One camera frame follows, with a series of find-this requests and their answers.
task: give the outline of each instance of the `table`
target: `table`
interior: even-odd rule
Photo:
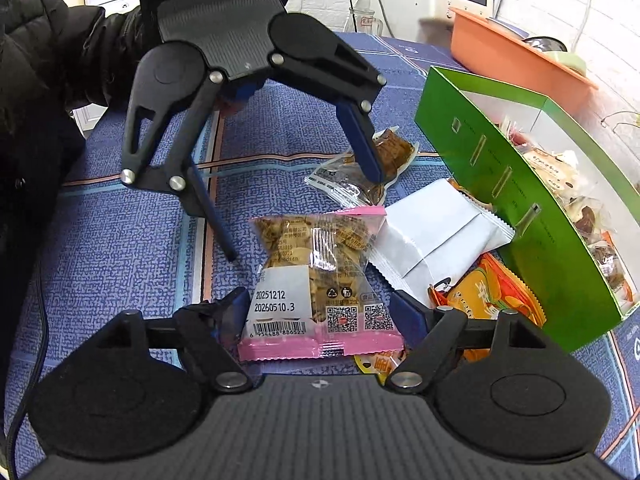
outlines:
[[[413,117],[429,67],[463,67],[434,46],[365,34],[343,38],[388,79],[371,113],[376,129],[398,125],[404,138],[420,142],[420,155],[389,190],[386,204],[449,176]],[[156,160],[166,155],[181,118],[171,122]],[[51,329],[45,373],[125,308],[138,308],[145,317],[167,317],[185,304],[221,298],[238,285],[252,290],[266,256],[249,218],[336,209],[303,180],[348,143],[335,109],[301,92],[267,82],[236,116],[223,121],[215,114],[194,150],[202,171],[213,172],[209,193],[241,255],[234,264],[215,246],[204,221],[186,216],[176,198],[120,184],[124,121],[124,110],[104,115],[60,193],[42,261]],[[367,277],[388,304],[390,289],[383,278],[371,266]],[[12,354],[8,416],[16,410],[35,361],[39,334],[32,286]],[[612,397],[612,416],[597,453],[634,478],[640,472],[640,311],[575,355]],[[158,351],[156,357],[177,363],[171,351]],[[263,369],[357,373],[350,358],[274,362]],[[24,426],[18,470],[27,471],[42,457],[31,428]]]

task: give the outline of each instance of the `snack package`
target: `snack package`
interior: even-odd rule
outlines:
[[[634,292],[626,280],[627,272],[611,239],[611,234],[608,231],[603,231],[602,239],[589,245],[589,250],[609,283],[618,304],[624,306],[633,302]]]
[[[587,245],[602,240],[604,231],[611,231],[611,218],[599,200],[579,196],[565,211]]]
[[[242,341],[242,361],[403,348],[364,270],[384,208],[252,221],[268,252]]]
[[[384,385],[388,375],[393,372],[406,356],[404,350],[396,352],[378,352],[376,354],[356,355],[354,360],[363,374],[376,374],[380,384]]]
[[[525,146],[537,147],[529,137],[518,127],[516,121],[512,121],[509,116],[505,116],[499,124],[496,124],[500,133],[503,134],[511,144],[521,149]]]
[[[449,291],[481,254],[514,236],[509,225],[441,179],[386,209],[371,263],[395,290],[428,305],[428,286]]]
[[[420,144],[410,144],[392,128],[374,135],[373,142],[385,170],[385,181],[374,184],[367,180],[353,153],[343,153],[321,164],[305,182],[327,193],[342,207],[382,205],[386,190],[395,184],[400,174],[409,167],[418,154]]]
[[[581,195],[585,182],[577,171],[574,152],[552,155],[540,148],[527,148],[522,156],[563,206]]]
[[[497,319],[501,310],[514,308],[537,326],[542,327],[546,322],[545,313],[529,287],[488,253],[483,254],[478,266],[447,294],[447,303],[471,319]],[[487,354],[487,350],[465,351],[469,361],[477,361]]]

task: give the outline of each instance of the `pink snack bag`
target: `pink snack bag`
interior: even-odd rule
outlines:
[[[242,361],[399,351],[402,336],[364,270],[381,206],[252,225],[268,252],[238,352]]]

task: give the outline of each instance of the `person's arm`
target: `person's arm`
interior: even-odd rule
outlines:
[[[65,104],[108,106],[126,98],[146,52],[140,8],[105,18],[102,7],[67,7],[42,0],[65,68]]]

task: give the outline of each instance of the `brown snack in wrapper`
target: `brown snack in wrapper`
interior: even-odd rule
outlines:
[[[238,355],[243,361],[393,352],[402,336],[364,270],[383,207],[252,221],[268,250]]]
[[[580,234],[586,235],[588,238],[593,234],[595,228],[596,213],[589,206],[585,206],[581,209],[581,215],[582,217],[574,225]]]
[[[385,201],[386,189],[414,160],[419,143],[411,144],[393,130],[374,137],[373,143],[385,172],[382,184],[367,180],[351,152],[321,164],[306,177],[305,182],[326,192],[345,208],[381,205]]]
[[[617,251],[605,240],[590,245],[589,250],[609,286],[616,290],[625,281],[625,271],[620,264]]]
[[[409,160],[413,150],[410,142],[397,136],[389,129],[386,129],[382,135],[375,138],[373,145],[376,147],[380,162],[382,162],[386,179],[396,177],[398,169]],[[354,164],[355,162],[356,159],[353,153],[344,158],[345,164]]]

